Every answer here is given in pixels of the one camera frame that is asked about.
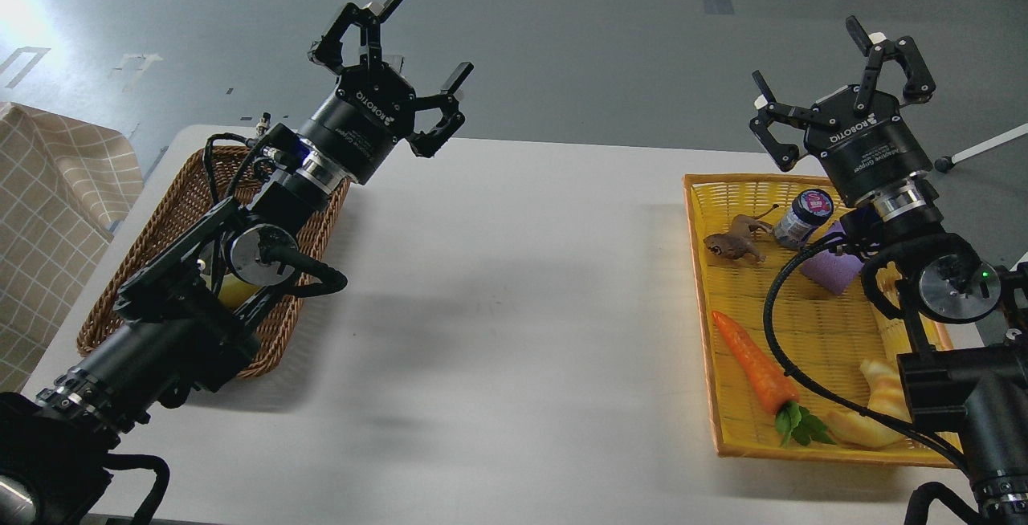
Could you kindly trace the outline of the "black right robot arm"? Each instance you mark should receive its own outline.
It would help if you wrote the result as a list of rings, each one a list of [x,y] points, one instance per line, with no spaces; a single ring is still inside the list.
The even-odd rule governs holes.
[[[844,234],[794,255],[769,288],[763,327],[771,353],[812,393],[925,445],[965,474],[974,507],[939,482],[915,489],[904,522],[924,524],[940,500],[966,524],[1024,524],[1027,492],[1026,265],[985,262],[942,225],[932,161],[902,109],[925,104],[937,84],[911,36],[868,34],[845,25],[862,53],[862,78],[794,107],[759,71],[749,127],[781,171],[812,156],[848,214]],[[864,295],[886,318],[900,318],[910,350],[897,357],[909,421],[837,396],[790,360],[773,330],[774,304],[794,269],[823,251],[862,261]]]

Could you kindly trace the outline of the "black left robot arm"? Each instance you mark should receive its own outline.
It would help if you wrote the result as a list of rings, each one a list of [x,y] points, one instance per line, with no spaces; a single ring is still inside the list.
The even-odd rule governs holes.
[[[434,156],[465,123],[463,62],[419,96],[383,59],[381,27],[404,0],[346,3],[308,57],[337,77],[298,132],[279,124],[247,155],[213,205],[117,292],[122,324],[34,398],[2,393],[2,521],[77,524],[115,470],[150,470],[132,517],[149,524],[168,491],[166,459],[116,454],[125,433],[194,390],[217,391],[253,363],[257,331],[283,298],[331,295],[348,280],[305,254],[301,230],[350,182],[364,184],[400,140]]]

